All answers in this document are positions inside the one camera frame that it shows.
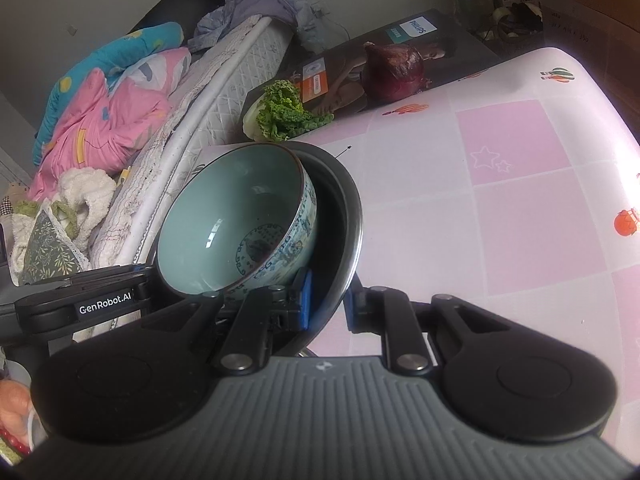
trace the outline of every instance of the green floral fabric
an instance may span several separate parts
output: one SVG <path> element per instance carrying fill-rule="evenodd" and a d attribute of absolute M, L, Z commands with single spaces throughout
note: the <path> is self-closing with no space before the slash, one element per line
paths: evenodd
<path fill-rule="evenodd" d="M 41 209 L 24 255 L 24 270 L 20 276 L 20 285 L 75 274 L 81 270 L 83 269 L 76 254 L 68 243 L 61 239 L 47 211 L 44 208 Z"/>

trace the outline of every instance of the bowl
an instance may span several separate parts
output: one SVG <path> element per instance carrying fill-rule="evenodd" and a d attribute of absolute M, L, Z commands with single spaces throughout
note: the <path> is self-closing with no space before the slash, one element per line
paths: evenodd
<path fill-rule="evenodd" d="M 308 263 L 317 199 L 300 160 L 277 144 L 220 156 L 180 192 L 159 234 L 157 263 L 179 294 L 286 285 Z"/>

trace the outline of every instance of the yellow polka dot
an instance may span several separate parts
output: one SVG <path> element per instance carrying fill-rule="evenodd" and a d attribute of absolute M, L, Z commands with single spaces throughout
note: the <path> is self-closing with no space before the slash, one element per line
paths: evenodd
<path fill-rule="evenodd" d="M 60 80 L 60 91 L 63 94 L 66 94 L 67 92 L 69 92 L 70 88 L 71 88 L 71 83 L 73 81 L 71 81 L 71 78 L 69 76 L 63 77 Z"/>

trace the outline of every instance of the person printed on box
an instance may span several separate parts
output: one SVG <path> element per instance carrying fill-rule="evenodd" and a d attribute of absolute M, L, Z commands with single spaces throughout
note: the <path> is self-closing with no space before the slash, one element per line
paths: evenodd
<path fill-rule="evenodd" d="M 456 51 L 453 38 L 441 38 L 433 43 L 414 44 L 412 46 L 420 52 L 423 61 L 452 57 Z M 328 92 L 325 94 L 321 103 L 312 110 L 312 113 L 315 115 L 333 113 L 356 101 L 362 101 L 362 103 L 360 106 L 357 106 L 357 110 L 350 110 L 351 112 L 359 112 L 366 108 L 367 99 L 360 83 L 360 72 L 362 72 L 366 62 L 367 58 L 364 52 L 361 56 L 347 60 L 340 75 L 331 86 L 329 86 Z M 427 81 L 428 88 L 431 85 L 431 81 L 428 79 Z"/>

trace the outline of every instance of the gray ribbed surface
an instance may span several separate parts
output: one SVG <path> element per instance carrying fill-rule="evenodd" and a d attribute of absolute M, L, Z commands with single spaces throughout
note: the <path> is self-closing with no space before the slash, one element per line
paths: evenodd
<path fill-rule="evenodd" d="M 631 471 L 593 437 L 553 447 L 489 438 L 427 381 L 369 357 L 272 358 L 259 374 L 221 381 L 171 433 L 121 447 L 56 438 L 18 469 L 43 480 L 620 480 Z"/>

